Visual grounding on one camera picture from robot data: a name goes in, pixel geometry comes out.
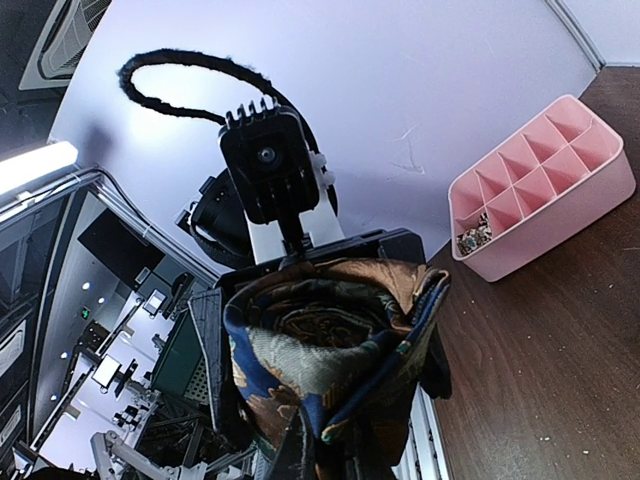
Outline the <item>brown green patterned tie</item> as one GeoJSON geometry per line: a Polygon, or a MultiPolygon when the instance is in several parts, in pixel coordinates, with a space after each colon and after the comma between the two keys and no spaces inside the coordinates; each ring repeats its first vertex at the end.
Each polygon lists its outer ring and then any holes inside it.
{"type": "Polygon", "coordinates": [[[426,264],[351,258],[299,263],[239,290],[222,318],[263,452],[276,453],[304,410],[324,454],[319,472],[355,439],[398,464],[416,388],[451,394],[435,318],[450,283],[426,264]]]}

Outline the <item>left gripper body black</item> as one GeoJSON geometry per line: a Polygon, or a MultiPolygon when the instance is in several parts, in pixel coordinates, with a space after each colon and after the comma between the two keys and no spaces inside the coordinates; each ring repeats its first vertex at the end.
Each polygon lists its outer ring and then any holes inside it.
{"type": "Polygon", "coordinates": [[[410,321],[410,353],[416,380],[432,399],[452,395],[451,373],[435,321],[450,288],[447,271],[424,262],[417,234],[397,229],[318,247],[302,257],[283,257],[223,275],[217,284],[188,301],[206,363],[212,425],[220,435],[246,435],[251,426],[248,402],[232,379],[231,329],[225,308],[240,291],[276,273],[296,267],[304,278],[353,280],[387,290],[410,321]]]}

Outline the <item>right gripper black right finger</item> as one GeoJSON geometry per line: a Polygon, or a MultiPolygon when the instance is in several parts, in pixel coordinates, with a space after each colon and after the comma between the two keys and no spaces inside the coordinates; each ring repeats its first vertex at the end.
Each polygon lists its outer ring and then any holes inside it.
{"type": "Polygon", "coordinates": [[[354,430],[345,444],[344,474],[349,480],[395,479],[380,450],[360,430],[354,430]]]}

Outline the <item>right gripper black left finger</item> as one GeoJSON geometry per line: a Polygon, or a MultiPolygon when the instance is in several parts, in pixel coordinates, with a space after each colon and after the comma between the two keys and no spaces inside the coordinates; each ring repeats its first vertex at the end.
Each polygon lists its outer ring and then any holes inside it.
{"type": "Polygon", "coordinates": [[[316,445],[311,422],[306,410],[300,407],[270,464],[268,479],[313,480],[316,473],[316,445]]]}

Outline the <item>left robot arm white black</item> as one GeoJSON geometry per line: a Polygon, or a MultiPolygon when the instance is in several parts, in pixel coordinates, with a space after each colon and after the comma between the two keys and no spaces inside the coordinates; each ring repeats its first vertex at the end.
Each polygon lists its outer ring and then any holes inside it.
{"type": "MultiPolygon", "coordinates": [[[[236,271],[223,275],[204,293],[192,296],[189,309],[206,362],[214,431],[240,448],[248,444],[251,428],[241,418],[241,395],[232,379],[224,308],[238,289],[278,270],[288,258],[278,254],[273,260],[255,262],[244,211],[227,170],[216,178],[208,178],[200,193],[201,199],[183,215],[182,222],[211,259],[236,271]]],[[[377,229],[311,248],[301,259],[317,262],[338,258],[426,261],[419,235],[404,228],[389,232],[377,229]]]]}

